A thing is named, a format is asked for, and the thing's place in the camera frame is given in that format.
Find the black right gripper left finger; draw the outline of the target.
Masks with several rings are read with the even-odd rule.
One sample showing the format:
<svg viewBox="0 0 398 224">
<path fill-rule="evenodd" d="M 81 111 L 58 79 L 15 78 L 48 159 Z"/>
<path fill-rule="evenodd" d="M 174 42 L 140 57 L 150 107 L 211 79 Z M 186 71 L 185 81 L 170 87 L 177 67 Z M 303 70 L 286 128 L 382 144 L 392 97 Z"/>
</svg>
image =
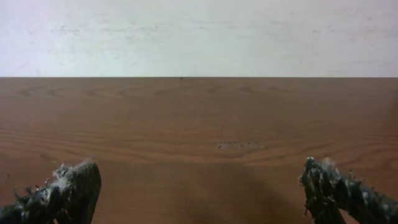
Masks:
<svg viewBox="0 0 398 224">
<path fill-rule="evenodd" d="M 91 223 L 101 192 L 98 165 L 85 160 L 74 166 L 62 164 L 53 181 L 14 192 L 15 201 L 1 207 L 1 224 Z"/>
</svg>

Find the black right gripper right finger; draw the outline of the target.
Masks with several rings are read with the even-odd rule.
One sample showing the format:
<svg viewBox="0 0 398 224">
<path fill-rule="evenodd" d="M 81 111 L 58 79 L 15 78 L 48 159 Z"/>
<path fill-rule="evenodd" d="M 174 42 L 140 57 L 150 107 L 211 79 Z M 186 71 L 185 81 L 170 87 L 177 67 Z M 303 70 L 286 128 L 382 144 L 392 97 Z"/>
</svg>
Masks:
<svg viewBox="0 0 398 224">
<path fill-rule="evenodd" d="M 314 224 L 346 223 L 341 210 L 360 224 L 397 224 L 397 200 L 369 187 L 353 171 L 345 176 L 331 160 L 308 156 L 298 177 L 305 192 L 305 213 Z"/>
</svg>

